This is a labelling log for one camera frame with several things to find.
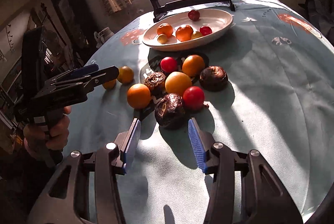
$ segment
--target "white plate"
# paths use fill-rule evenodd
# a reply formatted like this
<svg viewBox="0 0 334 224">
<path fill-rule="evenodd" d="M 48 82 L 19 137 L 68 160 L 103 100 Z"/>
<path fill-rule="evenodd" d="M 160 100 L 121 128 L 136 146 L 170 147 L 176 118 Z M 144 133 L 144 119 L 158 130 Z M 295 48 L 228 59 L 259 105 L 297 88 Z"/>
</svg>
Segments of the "white plate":
<svg viewBox="0 0 334 224">
<path fill-rule="evenodd" d="M 211 41 L 220 38 L 225 34 L 225 32 L 231 27 L 233 23 L 233 16 L 226 11 L 209 8 L 200 9 L 198 11 L 200 13 L 200 18 L 196 22 L 193 22 L 188 18 L 188 12 L 182 12 L 156 23 L 145 31 L 142 37 L 143 43 L 155 50 L 160 51 L 187 50 L 208 44 Z M 171 36 L 165 44 L 161 44 L 157 41 L 157 28 L 162 23 L 169 23 L 174 29 L 173 36 Z M 190 25 L 194 31 L 199 31 L 201 26 L 208 26 L 212 29 L 212 34 L 197 39 L 180 42 L 175 37 L 175 31 L 181 25 L 186 24 Z"/>
</svg>

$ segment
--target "yellow fruit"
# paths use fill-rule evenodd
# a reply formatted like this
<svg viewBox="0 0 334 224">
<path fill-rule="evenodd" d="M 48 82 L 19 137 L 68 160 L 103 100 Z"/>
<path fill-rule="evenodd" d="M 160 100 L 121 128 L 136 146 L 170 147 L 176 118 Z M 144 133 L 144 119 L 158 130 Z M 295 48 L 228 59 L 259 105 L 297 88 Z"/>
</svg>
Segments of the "yellow fruit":
<svg viewBox="0 0 334 224">
<path fill-rule="evenodd" d="M 190 77 L 179 71 L 172 72 L 165 82 L 165 88 L 168 93 L 176 93 L 180 96 L 190 86 L 192 86 Z"/>
<path fill-rule="evenodd" d="M 195 31 L 192 35 L 191 35 L 191 39 L 197 39 L 203 37 L 202 33 L 199 31 Z"/>
<path fill-rule="evenodd" d="M 205 69 L 205 63 L 201 56 L 199 55 L 190 55 L 188 56 L 182 65 L 182 71 L 190 76 L 196 76 Z"/>
<path fill-rule="evenodd" d="M 134 73 L 133 70 L 128 66 L 123 66 L 119 69 L 120 74 L 117 77 L 117 80 L 122 84 L 129 84 L 132 82 Z"/>
<path fill-rule="evenodd" d="M 117 79 L 114 79 L 114 80 L 111 80 L 109 82 L 105 82 L 104 84 L 102 84 L 102 86 L 105 88 L 105 89 L 113 89 L 115 84 L 116 84 L 116 81 Z"/>
<path fill-rule="evenodd" d="M 157 28 L 157 34 L 165 34 L 167 38 L 170 38 L 173 34 L 173 27 L 168 23 L 162 23 Z"/>
<path fill-rule="evenodd" d="M 129 88 L 127 93 L 128 104 L 135 109 L 142 109 L 148 106 L 151 101 L 151 92 L 143 84 L 135 84 Z"/>
<path fill-rule="evenodd" d="M 181 25 L 175 32 L 175 37 L 183 42 L 187 40 L 191 40 L 191 35 L 194 30 L 190 25 Z"/>
<path fill-rule="evenodd" d="M 165 44 L 167 41 L 168 41 L 168 38 L 165 34 L 160 34 L 158 37 L 157 37 L 157 41 L 161 44 Z"/>
</svg>

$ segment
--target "red tomato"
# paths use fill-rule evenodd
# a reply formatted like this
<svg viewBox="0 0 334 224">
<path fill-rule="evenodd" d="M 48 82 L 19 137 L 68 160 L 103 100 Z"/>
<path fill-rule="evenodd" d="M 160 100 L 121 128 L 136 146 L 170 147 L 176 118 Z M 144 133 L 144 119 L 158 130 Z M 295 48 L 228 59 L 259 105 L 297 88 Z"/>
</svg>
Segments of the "red tomato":
<svg viewBox="0 0 334 224">
<path fill-rule="evenodd" d="M 167 56 L 161 60 L 160 67 L 164 72 L 173 72 L 177 70 L 177 62 L 174 58 Z"/>
<path fill-rule="evenodd" d="M 191 86 L 183 93 L 184 106 L 190 110 L 197 111 L 203 107 L 204 92 L 198 86 Z"/>
<path fill-rule="evenodd" d="M 212 30 L 208 26 L 202 26 L 199 31 L 202 33 L 203 36 L 206 36 L 208 34 L 212 34 Z"/>
<path fill-rule="evenodd" d="M 192 9 L 188 12 L 188 18 L 192 21 L 197 21 L 199 19 L 199 11 Z"/>
</svg>

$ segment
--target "metal screw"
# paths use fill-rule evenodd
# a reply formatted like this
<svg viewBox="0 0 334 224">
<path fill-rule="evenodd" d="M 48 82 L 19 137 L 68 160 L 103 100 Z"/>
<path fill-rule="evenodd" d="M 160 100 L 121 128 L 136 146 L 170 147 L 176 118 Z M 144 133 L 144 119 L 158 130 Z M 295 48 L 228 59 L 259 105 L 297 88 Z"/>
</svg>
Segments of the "metal screw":
<svg viewBox="0 0 334 224">
<path fill-rule="evenodd" d="M 259 151 L 257 151 L 257 150 L 251 150 L 251 151 L 250 151 L 250 154 L 251 154 L 252 156 L 259 156 L 259 155 L 260 155 Z"/>
<path fill-rule="evenodd" d="M 221 143 L 221 142 L 215 142 L 215 143 L 213 144 L 213 147 L 219 149 L 219 148 L 224 147 L 224 144 Z"/>
<path fill-rule="evenodd" d="M 73 152 L 71 152 L 71 156 L 73 157 L 73 158 L 76 158 L 76 157 L 78 157 L 80 155 L 80 152 L 79 151 L 73 151 Z"/>
<path fill-rule="evenodd" d="M 110 142 L 110 143 L 108 143 L 107 145 L 106 145 L 106 148 L 108 149 L 108 150 L 113 150 L 114 148 L 116 148 L 116 143 L 114 143 L 114 142 Z"/>
</svg>

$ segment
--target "light blue tablecloth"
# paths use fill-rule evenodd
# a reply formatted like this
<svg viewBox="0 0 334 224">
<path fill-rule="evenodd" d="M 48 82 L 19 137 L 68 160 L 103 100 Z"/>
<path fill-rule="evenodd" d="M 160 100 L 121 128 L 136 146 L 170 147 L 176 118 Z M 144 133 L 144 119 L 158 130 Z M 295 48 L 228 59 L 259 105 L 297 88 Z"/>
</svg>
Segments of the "light blue tablecloth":
<svg viewBox="0 0 334 224">
<path fill-rule="evenodd" d="M 200 127 L 233 150 L 258 149 L 282 180 L 304 219 L 321 203 L 334 181 L 334 48 L 296 12 L 277 0 L 233 0 L 233 25 L 220 39 L 196 51 L 222 66 L 231 85 L 205 91 L 208 110 L 196 114 Z M 188 11 L 189 8 L 176 12 Z M 91 58 L 100 69 L 130 66 L 139 82 L 148 56 L 164 55 L 144 44 L 124 45 L 125 33 L 153 25 L 153 14 L 137 18 Z M 130 126 L 130 86 L 102 86 L 73 106 L 64 153 L 97 150 Z M 235 220 L 240 211 L 236 176 Z M 159 128 L 151 113 L 132 169 L 119 177 L 127 223 L 203 223 L 212 178 L 196 168 L 186 126 Z"/>
</svg>

